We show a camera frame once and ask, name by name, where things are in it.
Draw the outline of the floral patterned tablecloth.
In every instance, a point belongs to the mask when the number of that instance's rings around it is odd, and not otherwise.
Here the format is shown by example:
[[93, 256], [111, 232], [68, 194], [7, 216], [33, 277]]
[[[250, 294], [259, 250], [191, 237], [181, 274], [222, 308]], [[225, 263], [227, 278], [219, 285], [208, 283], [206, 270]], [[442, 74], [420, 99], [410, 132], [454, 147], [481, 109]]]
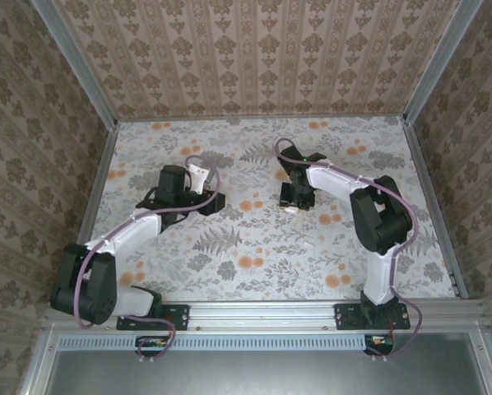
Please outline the floral patterned tablecloth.
[[187, 156], [218, 169], [226, 196], [218, 213], [192, 213], [142, 244], [118, 274], [124, 286], [167, 301], [358, 298], [367, 262], [349, 206], [324, 192], [308, 211], [292, 215], [279, 205], [287, 176], [273, 146], [287, 137], [303, 154], [324, 154], [353, 174], [392, 177], [419, 222], [415, 242], [398, 257], [398, 293], [454, 296], [399, 117], [141, 122], [117, 130], [94, 236], [124, 221], [161, 169]]

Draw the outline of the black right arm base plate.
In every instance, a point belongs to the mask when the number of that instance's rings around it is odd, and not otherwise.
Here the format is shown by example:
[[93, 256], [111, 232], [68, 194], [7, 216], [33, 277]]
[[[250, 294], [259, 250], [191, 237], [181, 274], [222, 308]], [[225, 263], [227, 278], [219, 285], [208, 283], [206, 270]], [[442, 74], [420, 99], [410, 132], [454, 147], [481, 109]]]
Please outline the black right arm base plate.
[[348, 330], [410, 329], [411, 322], [404, 304], [392, 306], [369, 304], [336, 304], [334, 306], [336, 327]]

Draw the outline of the aluminium lower frame profile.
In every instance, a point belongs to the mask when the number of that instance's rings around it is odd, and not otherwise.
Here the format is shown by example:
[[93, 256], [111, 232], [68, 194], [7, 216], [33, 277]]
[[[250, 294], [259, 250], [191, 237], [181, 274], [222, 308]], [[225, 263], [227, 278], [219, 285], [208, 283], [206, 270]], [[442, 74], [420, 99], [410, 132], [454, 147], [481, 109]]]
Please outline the aluminium lower frame profile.
[[486, 395], [492, 395], [492, 334], [476, 330], [470, 333], [471, 344]]
[[53, 363], [58, 353], [59, 335], [52, 327], [44, 328], [36, 342], [20, 395], [45, 395]]

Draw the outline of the aluminium mounting rail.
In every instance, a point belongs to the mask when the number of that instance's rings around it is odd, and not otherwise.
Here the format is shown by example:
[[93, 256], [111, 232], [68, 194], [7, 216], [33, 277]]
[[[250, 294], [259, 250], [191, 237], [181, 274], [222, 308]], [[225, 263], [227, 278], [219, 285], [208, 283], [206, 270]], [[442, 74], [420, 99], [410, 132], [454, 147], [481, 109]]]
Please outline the aluminium mounting rail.
[[410, 329], [348, 330], [336, 327], [334, 306], [354, 304], [354, 300], [183, 302], [189, 306], [188, 329], [180, 332], [205, 333], [285, 333], [353, 332], [396, 333], [470, 332], [485, 330], [490, 324], [482, 303], [460, 299], [418, 299], [415, 307], [405, 304]]

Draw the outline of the aluminium rear frame rail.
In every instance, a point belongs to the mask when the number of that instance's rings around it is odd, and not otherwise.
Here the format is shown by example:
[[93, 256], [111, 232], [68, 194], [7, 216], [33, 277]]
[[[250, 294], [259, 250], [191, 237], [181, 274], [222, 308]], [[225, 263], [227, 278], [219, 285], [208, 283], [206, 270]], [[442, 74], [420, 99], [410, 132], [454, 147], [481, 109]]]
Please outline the aluminium rear frame rail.
[[141, 123], [141, 122], [176, 122], [176, 121], [214, 121], [214, 120], [246, 120], [246, 119], [343, 119], [343, 118], [378, 118], [399, 117], [404, 119], [405, 115], [400, 113], [385, 114], [239, 114], [239, 115], [201, 115], [201, 116], [169, 116], [169, 117], [147, 117], [147, 118], [118, 118], [118, 123]]

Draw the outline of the aluminium frame post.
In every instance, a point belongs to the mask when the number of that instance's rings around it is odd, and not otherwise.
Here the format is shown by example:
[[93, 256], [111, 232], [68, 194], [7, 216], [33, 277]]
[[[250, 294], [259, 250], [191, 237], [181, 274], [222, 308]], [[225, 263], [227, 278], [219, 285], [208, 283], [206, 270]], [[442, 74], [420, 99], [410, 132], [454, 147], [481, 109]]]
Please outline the aluminium frame post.
[[453, 17], [403, 111], [407, 124], [412, 125], [420, 115], [482, 3], [483, 0], [461, 0], [457, 5]]
[[77, 77], [81, 87], [93, 104], [108, 132], [116, 128], [118, 117], [102, 91], [99, 81], [86, 61], [85, 53], [80, 49], [71, 30], [56, 7], [54, 0], [31, 0], [49, 33], [53, 36], [64, 58]]

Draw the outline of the grey metal panel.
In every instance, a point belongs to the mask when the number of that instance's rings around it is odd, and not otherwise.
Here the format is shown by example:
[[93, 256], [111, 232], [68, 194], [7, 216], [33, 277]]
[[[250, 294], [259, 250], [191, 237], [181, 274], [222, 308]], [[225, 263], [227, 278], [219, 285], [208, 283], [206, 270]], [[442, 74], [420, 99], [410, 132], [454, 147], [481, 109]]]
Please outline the grey metal panel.
[[46, 395], [486, 395], [466, 357], [384, 362], [339, 351], [63, 352]]

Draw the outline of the black connector box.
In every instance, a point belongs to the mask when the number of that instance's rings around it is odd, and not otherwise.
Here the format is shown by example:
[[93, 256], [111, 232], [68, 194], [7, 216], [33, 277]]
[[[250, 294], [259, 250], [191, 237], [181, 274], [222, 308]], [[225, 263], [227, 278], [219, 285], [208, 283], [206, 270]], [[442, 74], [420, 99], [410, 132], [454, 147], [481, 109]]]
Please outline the black connector box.
[[156, 358], [168, 345], [168, 336], [137, 337], [135, 340], [135, 352], [143, 358]]
[[365, 335], [364, 353], [369, 356], [388, 356], [392, 353], [394, 340], [392, 335]]

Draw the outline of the aluminium side frame rail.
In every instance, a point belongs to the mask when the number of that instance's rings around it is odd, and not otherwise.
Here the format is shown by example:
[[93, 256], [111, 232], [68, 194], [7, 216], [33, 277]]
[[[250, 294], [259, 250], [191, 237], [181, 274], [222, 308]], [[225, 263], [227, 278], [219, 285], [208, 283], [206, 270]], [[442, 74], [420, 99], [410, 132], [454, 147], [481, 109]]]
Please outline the aluminium side frame rail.
[[466, 290], [466, 285], [457, 262], [456, 254], [453, 250], [452, 242], [448, 234], [443, 214], [439, 207], [438, 199], [434, 192], [434, 187], [429, 176], [425, 158], [415, 134], [415, 129], [403, 117], [400, 117], [400, 120], [411, 152], [411, 158], [414, 162], [415, 169], [419, 177], [420, 186], [425, 196], [425, 201], [431, 216], [434, 231], [443, 255], [443, 260], [447, 264], [448, 275], [453, 284], [455, 295], [460, 299], [468, 299], [469, 295]]
[[91, 188], [91, 195], [87, 203], [81, 228], [77, 236], [77, 243], [84, 244], [91, 239], [93, 234], [95, 220], [100, 207], [101, 197], [104, 190], [105, 181], [108, 176], [110, 163], [114, 155], [114, 148], [118, 137], [117, 126], [109, 130], [95, 180]]

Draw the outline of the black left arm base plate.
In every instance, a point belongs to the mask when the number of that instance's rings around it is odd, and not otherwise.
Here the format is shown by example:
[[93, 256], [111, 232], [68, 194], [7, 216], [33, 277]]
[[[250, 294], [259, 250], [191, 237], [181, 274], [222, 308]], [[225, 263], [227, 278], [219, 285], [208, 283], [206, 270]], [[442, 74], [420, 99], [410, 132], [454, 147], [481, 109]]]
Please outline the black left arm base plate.
[[189, 321], [187, 304], [160, 304], [143, 317], [118, 317], [116, 329], [120, 331], [166, 331], [168, 323], [177, 331], [186, 331]]

